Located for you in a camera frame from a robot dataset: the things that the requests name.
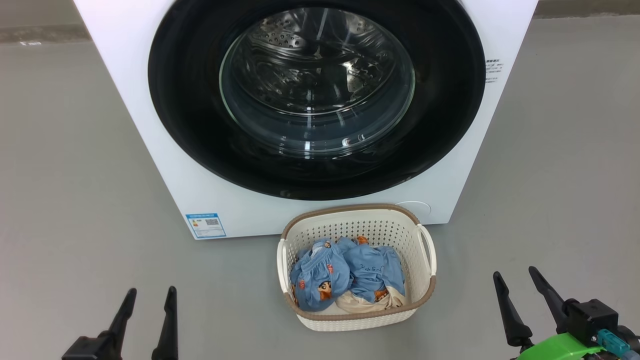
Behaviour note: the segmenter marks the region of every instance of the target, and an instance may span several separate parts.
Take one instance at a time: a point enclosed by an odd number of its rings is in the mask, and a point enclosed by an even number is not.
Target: washing machine door
[[[178,0],[148,78],[167,131],[211,172],[332,200],[442,159],[476,115],[484,69],[455,0]]]

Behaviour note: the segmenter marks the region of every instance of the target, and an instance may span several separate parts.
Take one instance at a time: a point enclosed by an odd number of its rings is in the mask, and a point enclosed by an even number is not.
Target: laundry
[[[392,247],[371,247],[363,236],[335,243],[323,238],[298,257],[290,277],[302,310],[321,311],[335,302],[349,313],[368,313],[406,304],[404,273]]]
[[[331,239],[320,239],[311,250],[298,255],[289,276],[294,302],[300,309],[324,310],[348,290],[352,281],[349,266]]]

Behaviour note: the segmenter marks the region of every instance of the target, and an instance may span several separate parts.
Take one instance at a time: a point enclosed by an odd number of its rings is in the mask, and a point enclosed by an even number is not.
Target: white washing machine
[[[537,0],[75,0],[196,239],[449,221]]]

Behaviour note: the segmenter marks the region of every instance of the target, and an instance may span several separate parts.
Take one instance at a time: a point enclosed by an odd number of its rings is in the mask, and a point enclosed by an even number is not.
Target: brown basket rim
[[[420,222],[418,221],[418,218],[413,213],[411,213],[411,211],[408,211],[407,209],[405,209],[405,208],[403,208],[401,206],[398,206],[398,205],[393,205],[393,204],[362,204],[362,205],[339,206],[339,207],[336,207],[336,208],[328,208],[328,209],[322,209],[322,210],[316,210],[316,211],[309,211],[308,213],[304,213],[302,215],[299,215],[299,216],[295,217],[284,228],[284,231],[282,232],[281,239],[286,239],[287,236],[289,235],[289,231],[291,230],[291,228],[295,224],[297,224],[298,222],[300,222],[300,221],[302,221],[304,219],[311,218],[311,217],[317,217],[317,216],[320,216],[320,215],[327,215],[327,214],[332,214],[332,213],[343,213],[343,212],[354,211],[354,210],[395,210],[395,211],[399,211],[399,212],[405,214],[406,216],[408,216],[409,218],[411,218],[411,220],[413,221],[413,223],[415,225],[419,225],[420,224]],[[429,281],[429,288],[427,289],[427,292],[420,298],[420,300],[418,300],[416,302],[413,302],[413,303],[411,303],[411,304],[409,304],[407,306],[394,307],[392,309],[373,311],[371,313],[364,313],[364,314],[348,314],[348,315],[317,315],[317,314],[314,314],[314,313],[309,313],[307,311],[302,311],[293,302],[293,299],[291,299],[291,296],[289,295],[289,292],[283,293],[283,295],[284,295],[285,301],[287,302],[289,307],[300,317],[303,317],[303,318],[308,319],[308,320],[313,320],[313,321],[346,321],[346,320],[361,320],[361,319],[368,319],[368,318],[377,318],[377,317],[380,317],[380,316],[387,316],[387,315],[393,315],[393,314],[398,314],[398,313],[404,313],[405,311],[411,311],[411,310],[417,309],[418,307],[424,305],[424,303],[427,302],[427,300],[429,300],[429,298],[433,294],[433,290],[435,289],[435,286],[436,286],[436,276],[432,275],[431,279]]]

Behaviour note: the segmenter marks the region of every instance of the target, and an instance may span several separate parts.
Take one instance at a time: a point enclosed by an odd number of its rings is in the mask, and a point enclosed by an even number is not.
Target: white plastic basket
[[[320,238],[365,236],[372,246],[395,248],[402,262],[406,298],[401,307],[364,314],[309,313],[295,305],[289,272],[300,249]],[[285,300],[306,327],[315,331],[350,331],[390,325],[409,318],[433,293],[436,253],[427,229],[408,210],[391,204],[344,206],[302,214],[289,222],[278,244],[278,277]]]

